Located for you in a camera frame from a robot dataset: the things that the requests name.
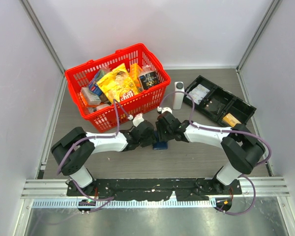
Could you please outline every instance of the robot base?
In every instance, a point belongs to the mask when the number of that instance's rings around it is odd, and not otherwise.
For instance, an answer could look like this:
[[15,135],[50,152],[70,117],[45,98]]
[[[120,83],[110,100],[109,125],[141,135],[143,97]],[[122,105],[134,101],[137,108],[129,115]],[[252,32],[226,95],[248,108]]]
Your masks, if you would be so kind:
[[[77,197],[82,194],[74,183],[69,181],[67,196]],[[97,179],[83,189],[94,196],[95,190],[100,199],[114,197],[116,201],[161,201],[168,200],[175,191],[177,201],[208,200],[210,195],[229,195],[232,187],[233,195],[242,194],[239,180],[234,180],[228,189],[219,192],[214,188],[215,180],[207,178],[119,178]]]

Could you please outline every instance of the white bottle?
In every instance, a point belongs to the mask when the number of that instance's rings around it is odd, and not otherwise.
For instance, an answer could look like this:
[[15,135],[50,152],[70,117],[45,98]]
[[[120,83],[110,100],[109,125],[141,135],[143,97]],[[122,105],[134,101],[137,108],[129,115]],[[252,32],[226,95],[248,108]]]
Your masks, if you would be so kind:
[[[183,82],[175,82],[175,91],[185,92]],[[174,93],[173,110],[180,110],[184,94],[182,92]]]

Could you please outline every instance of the red basket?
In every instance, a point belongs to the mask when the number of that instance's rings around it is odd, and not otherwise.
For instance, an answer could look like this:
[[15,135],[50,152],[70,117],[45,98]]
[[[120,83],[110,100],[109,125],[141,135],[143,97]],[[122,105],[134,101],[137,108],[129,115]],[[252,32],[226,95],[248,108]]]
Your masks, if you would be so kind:
[[[121,102],[123,108],[133,116],[138,113],[146,113],[155,109],[163,99],[166,86],[171,82],[171,79],[165,72],[162,64],[142,43],[117,50],[114,54],[107,57],[95,61],[90,60],[82,65],[68,69],[65,72],[65,77],[68,81],[71,97],[74,103],[78,106],[81,116],[84,119],[89,120],[99,132],[104,132],[117,126],[114,106],[112,105],[97,112],[90,113],[81,100],[81,87],[87,86],[89,81],[93,79],[102,66],[109,66],[113,69],[122,63],[125,63],[128,70],[133,63],[137,63],[141,67],[144,65],[151,65],[152,69],[157,72],[158,79],[161,82],[160,84]],[[118,113],[120,123],[129,121],[119,106]]]

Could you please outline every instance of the chips bag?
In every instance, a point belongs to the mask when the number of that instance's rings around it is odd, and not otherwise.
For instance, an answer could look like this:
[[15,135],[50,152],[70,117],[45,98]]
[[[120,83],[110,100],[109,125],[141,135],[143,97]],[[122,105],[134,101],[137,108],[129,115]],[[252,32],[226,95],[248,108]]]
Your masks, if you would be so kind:
[[139,91],[133,80],[130,78],[124,63],[104,75],[97,82],[97,85],[111,103],[113,102],[113,99],[120,102],[139,94]]

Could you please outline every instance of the white wall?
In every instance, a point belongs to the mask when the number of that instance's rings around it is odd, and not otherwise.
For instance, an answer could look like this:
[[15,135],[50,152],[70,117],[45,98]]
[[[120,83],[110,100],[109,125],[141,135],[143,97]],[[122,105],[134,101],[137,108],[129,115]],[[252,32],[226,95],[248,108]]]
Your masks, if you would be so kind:
[[284,0],[242,71],[255,118],[295,203],[295,0]]
[[137,42],[164,66],[237,66],[271,0],[30,0],[66,68]]
[[0,1],[0,236],[34,178],[61,74],[17,0]]

